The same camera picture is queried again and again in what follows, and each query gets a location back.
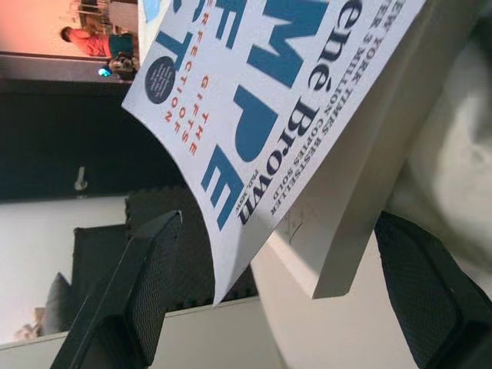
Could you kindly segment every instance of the pillow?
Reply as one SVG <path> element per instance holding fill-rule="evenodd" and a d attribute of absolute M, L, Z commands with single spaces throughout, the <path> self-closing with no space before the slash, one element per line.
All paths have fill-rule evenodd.
<path fill-rule="evenodd" d="M 68 331 L 74 319 L 73 315 L 70 284 L 62 273 L 57 273 L 46 301 L 43 335 Z"/>

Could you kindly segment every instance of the gray cushion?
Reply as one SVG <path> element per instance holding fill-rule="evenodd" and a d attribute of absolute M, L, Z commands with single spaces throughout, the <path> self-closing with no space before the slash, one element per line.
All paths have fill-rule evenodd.
<path fill-rule="evenodd" d="M 46 301 L 43 335 L 68 331 L 73 322 L 73 315 L 70 284 L 62 273 L 57 273 Z"/>

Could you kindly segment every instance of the white book cover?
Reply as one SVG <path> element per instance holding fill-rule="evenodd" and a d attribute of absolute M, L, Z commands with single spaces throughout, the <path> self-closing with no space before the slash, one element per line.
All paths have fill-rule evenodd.
<path fill-rule="evenodd" d="M 424 4 L 172 2 L 123 108 L 168 150 L 200 206 L 216 304 L 329 154 Z"/>

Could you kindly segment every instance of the dark blue circle badge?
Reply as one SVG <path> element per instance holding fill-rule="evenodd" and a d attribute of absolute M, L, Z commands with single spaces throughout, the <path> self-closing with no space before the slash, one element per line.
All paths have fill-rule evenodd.
<path fill-rule="evenodd" d="M 145 91 L 154 104 L 161 104 L 169 97 L 175 85 L 175 64 L 168 56 L 152 63 L 145 76 Z"/>

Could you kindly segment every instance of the person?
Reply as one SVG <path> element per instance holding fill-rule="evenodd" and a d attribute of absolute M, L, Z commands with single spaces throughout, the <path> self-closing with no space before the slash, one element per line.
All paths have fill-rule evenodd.
<path fill-rule="evenodd" d="M 64 27 L 60 36 L 89 56 L 116 58 L 120 52 L 135 55 L 135 40 L 130 34 L 96 35 L 87 29 Z"/>

